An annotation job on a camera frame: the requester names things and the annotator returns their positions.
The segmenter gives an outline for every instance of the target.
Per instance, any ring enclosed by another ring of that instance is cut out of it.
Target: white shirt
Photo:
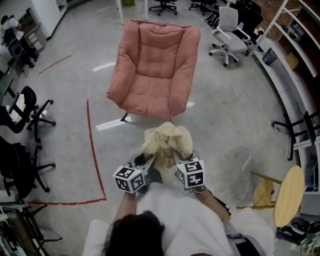
[[[19,25],[19,22],[15,18],[8,19],[1,27],[1,37],[4,38],[5,31],[7,29],[14,27],[15,38],[20,40],[24,36],[24,33],[16,29],[16,26],[18,25]]]
[[[233,256],[221,219],[196,198],[159,183],[152,183],[137,204],[136,214],[150,210],[164,224],[162,249],[165,256]],[[231,216],[231,225],[259,242],[267,256],[273,254],[274,233],[252,209]]]

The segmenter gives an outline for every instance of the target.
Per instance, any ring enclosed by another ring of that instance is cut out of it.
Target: red line on floor
[[[95,200],[89,200],[85,202],[27,202],[28,204],[31,205],[48,205],[48,206],[76,206],[76,205],[87,205],[87,204],[92,204],[92,203],[98,203],[101,201],[107,201],[106,198],[101,198],[101,199],[95,199]]]
[[[92,139],[91,122],[90,122],[90,111],[89,111],[89,99],[86,100],[86,114],[87,114],[87,118],[88,118],[89,136],[90,136],[90,143],[91,143],[94,166],[95,166],[96,174],[98,176],[98,180],[99,180],[101,191],[102,191],[102,193],[104,195],[104,198],[106,198],[106,193],[105,193],[104,186],[102,184],[102,180],[101,180],[101,176],[100,176],[100,172],[99,172],[99,167],[98,167],[98,162],[97,162],[97,158],[96,158],[94,140]]]
[[[42,71],[39,73],[39,75],[40,75],[42,72],[46,71],[48,68],[51,68],[53,65],[56,65],[57,63],[62,62],[63,60],[65,60],[66,58],[69,58],[69,57],[71,57],[71,56],[72,56],[72,55],[69,55],[68,57],[65,57],[65,58],[63,58],[63,59],[60,59],[60,60],[57,61],[56,63],[53,63],[51,66],[48,66],[46,69],[42,70]]]

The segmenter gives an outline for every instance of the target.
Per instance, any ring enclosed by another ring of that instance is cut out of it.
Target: shelving unit
[[[304,8],[307,12],[320,24],[320,17],[302,0],[298,0],[301,4],[300,8]],[[267,38],[270,29],[275,26],[283,36],[287,38],[287,40],[292,44],[294,49],[298,52],[303,62],[307,66],[313,78],[318,75],[318,71],[314,67],[312,61],[305,53],[303,48],[294,41],[285,30],[277,23],[277,19],[281,14],[289,14],[294,21],[296,21],[301,28],[305,31],[305,33],[312,39],[317,48],[320,51],[320,43],[317,42],[315,37],[311,34],[311,32],[306,28],[306,26],[293,14],[296,13],[295,10],[288,10],[286,8],[288,0],[284,0],[277,14],[271,21],[268,28],[265,30],[263,36],[257,42],[255,47],[251,50],[249,55],[255,55],[255,57],[261,63],[261,66],[265,69],[266,73],[269,75],[271,81],[273,82],[276,90],[279,93],[279,96],[283,102],[285,110],[288,114],[291,123],[294,123],[298,120],[302,119],[302,113],[308,111],[311,115],[315,111],[315,106],[311,94],[306,86],[305,81],[302,77],[292,70],[289,64],[286,61],[287,53],[280,45],[279,42]],[[258,46],[263,50],[263,52],[258,51]],[[273,52],[277,55],[277,59],[271,64],[266,65],[263,62],[263,56],[271,48]],[[306,127],[302,123],[301,125],[297,125],[294,128],[294,132],[301,132],[305,130]],[[296,143],[294,144],[293,150],[298,151],[299,160],[302,170],[306,175],[306,167],[315,159],[317,159],[318,163],[320,160],[320,134],[317,136],[314,145],[311,145],[310,140],[305,140],[303,137],[297,137]],[[305,195],[318,195],[320,194],[319,188],[315,191],[305,191]]]

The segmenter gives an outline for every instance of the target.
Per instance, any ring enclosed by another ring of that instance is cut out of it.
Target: black pants
[[[23,52],[20,56],[20,59],[24,64],[30,66],[32,62],[30,61],[29,57],[33,59],[37,59],[37,55],[35,51],[30,47],[30,45],[28,44],[27,40],[24,37],[21,37],[19,41],[23,48]]]

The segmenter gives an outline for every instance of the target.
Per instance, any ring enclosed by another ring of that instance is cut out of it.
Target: black and white cube
[[[136,192],[146,184],[141,170],[125,166],[119,166],[113,174],[113,178],[118,189],[129,193]]]
[[[203,160],[177,164],[176,168],[177,177],[186,189],[205,184],[205,164]]]

